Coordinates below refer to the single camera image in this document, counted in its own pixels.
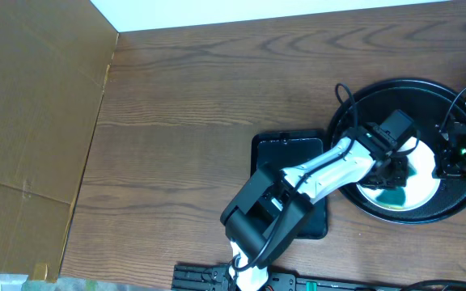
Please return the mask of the green yellow sponge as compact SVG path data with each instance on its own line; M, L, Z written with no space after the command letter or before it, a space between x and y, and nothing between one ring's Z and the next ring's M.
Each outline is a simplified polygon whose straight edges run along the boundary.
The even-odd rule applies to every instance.
M415 183L417 182L416 169L409 163L408 174L405 186L399 186L390 190L383 190L375 197L375 202L386 209L395 209L396 211L406 211L413 209L417 203Z

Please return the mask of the white plate green stain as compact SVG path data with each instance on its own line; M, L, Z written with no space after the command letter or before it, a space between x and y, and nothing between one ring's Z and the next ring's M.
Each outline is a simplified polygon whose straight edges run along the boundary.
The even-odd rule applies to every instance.
M417 209L425 205L431 198L434 197L434 194L438 191L441 179L436 179L432 176L432 172L435 167L434 152L431 148L424 143L419 141L416 145L417 139L411 137L406 143L400 147L400 151L406 151L412 149L416 146L415 150L407 155L408 164L410 163L417 171L417 182L415 185L415 194L417 198L417 203L414 205L413 209ZM358 190L362 195L370 201L371 204L377 206L381 209L386 209L379 206L375 202L375 197L378 196L384 189L370 189L357 185ZM396 211L395 209L386 209L394 212L405 212L405 211Z

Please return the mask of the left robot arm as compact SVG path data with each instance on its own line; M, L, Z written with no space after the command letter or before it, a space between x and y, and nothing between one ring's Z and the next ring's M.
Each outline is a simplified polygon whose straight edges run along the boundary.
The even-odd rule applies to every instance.
M281 170L259 168L220 217L233 250L227 268L231 287L258 290L265 285L269 265L310 219L316 202L380 170L390 159L407 155L401 147L417 135L413 129L384 129L377 124L353 127L332 149L308 162ZM269 196L271 203L283 203L265 230L248 215L263 196Z

